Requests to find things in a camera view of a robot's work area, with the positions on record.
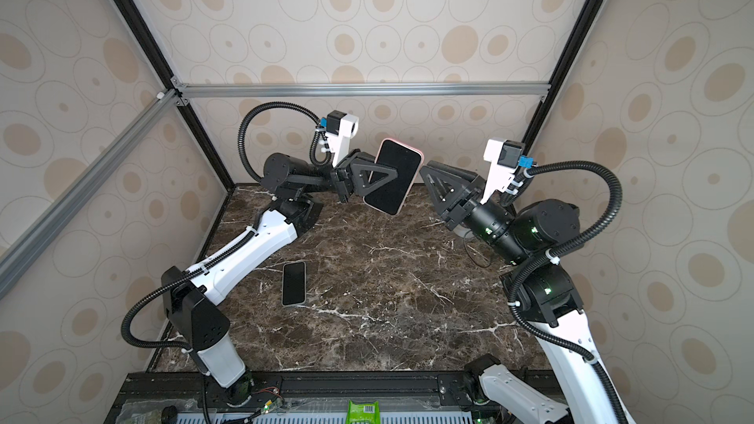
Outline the phone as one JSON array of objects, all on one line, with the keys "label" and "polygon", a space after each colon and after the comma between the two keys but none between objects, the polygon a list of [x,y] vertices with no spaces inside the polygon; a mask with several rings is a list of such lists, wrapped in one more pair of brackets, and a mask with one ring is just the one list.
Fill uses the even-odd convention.
[{"label": "phone", "polygon": [[379,171],[369,178],[378,188],[363,198],[365,204],[382,213],[398,215],[423,161],[420,150],[396,139],[384,139],[375,160]]}]

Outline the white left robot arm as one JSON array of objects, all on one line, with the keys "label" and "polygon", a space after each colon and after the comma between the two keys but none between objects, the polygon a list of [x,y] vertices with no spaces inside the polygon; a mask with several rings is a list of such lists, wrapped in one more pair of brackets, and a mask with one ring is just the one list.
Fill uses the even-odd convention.
[{"label": "white left robot arm", "polygon": [[395,167],[352,151],[337,166],[315,167],[282,153],[267,158],[261,184],[275,198],[241,235],[210,257],[162,276],[167,318],[186,340],[186,351],[199,371],[224,389],[247,373],[230,337],[230,321],[218,305],[254,269],[293,243],[316,224],[322,203],[314,192],[335,192],[341,199],[367,196],[397,180]]}]

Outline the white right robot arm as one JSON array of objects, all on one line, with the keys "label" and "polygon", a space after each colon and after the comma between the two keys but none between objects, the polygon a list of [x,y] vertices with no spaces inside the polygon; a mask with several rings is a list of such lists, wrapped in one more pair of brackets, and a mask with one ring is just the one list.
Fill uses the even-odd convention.
[{"label": "white right robot arm", "polygon": [[[545,199],[516,211],[514,200],[537,175],[583,170],[609,189],[608,205],[597,221],[581,229],[576,205]],[[596,351],[584,305],[563,258],[602,233],[622,205],[615,174],[594,162],[567,161],[522,170],[504,170],[494,184],[469,171],[435,161],[420,170],[435,210],[449,230],[462,225],[493,249],[514,271],[501,282],[514,321],[536,337],[567,400],[542,396],[485,355],[465,369],[475,402],[496,402],[526,423],[630,423],[604,363]]]}]

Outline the black smartphone on table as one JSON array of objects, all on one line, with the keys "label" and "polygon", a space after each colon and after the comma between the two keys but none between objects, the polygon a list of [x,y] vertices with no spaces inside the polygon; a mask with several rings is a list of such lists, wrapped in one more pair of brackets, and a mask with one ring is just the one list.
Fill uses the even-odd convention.
[{"label": "black smartphone on table", "polygon": [[283,268],[282,304],[298,306],[306,302],[307,275],[306,263],[288,263]]}]

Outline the back aluminium frame rail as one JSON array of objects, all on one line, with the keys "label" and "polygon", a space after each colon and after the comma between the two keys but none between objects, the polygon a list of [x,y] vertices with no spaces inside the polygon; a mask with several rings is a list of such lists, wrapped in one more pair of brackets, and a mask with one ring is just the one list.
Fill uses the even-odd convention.
[{"label": "back aluminium frame rail", "polygon": [[324,98],[420,96],[546,96],[547,82],[362,82],[355,84],[184,84],[187,98]]}]

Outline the aluminium frame rail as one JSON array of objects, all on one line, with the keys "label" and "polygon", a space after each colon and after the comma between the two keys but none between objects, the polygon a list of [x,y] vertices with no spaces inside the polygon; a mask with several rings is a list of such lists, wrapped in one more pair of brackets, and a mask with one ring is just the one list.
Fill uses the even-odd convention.
[{"label": "aluminium frame rail", "polygon": [[1,258],[1,296],[7,296],[31,265],[117,171],[164,113],[175,107],[177,90],[164,90],[118,135]]},{"label": "aluminium frame rail", "polygon": [[184,84],[187,98],[324,98],[420,96],[546,96],[547,82],[362,82],[355,84]]}]

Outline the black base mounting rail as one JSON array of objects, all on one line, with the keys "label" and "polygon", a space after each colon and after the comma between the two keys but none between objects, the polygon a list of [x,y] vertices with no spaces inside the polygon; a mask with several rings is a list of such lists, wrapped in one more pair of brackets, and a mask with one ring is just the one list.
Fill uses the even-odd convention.
[{"label": "black base mounting rail", "polygon": [[134,373],[105,420],[141,414],[162,423],[345,423],[350,404],[377,406],[384,423],[524,423],[526,417],[474,396],[469,375],[447,371],[255,372],[247,399],[198,372]]}]

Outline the left aluminium frame rail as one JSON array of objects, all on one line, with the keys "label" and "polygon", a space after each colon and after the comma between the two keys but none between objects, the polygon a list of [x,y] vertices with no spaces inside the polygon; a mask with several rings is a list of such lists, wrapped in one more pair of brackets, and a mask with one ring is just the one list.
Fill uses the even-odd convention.
[{"label": "left aluminium frame rail", "polygon": [[118,135],[1,258],[1,296],[7,296],[31,265],[117,171],[164,113],[175,107],[177,90],[164,90]]}]

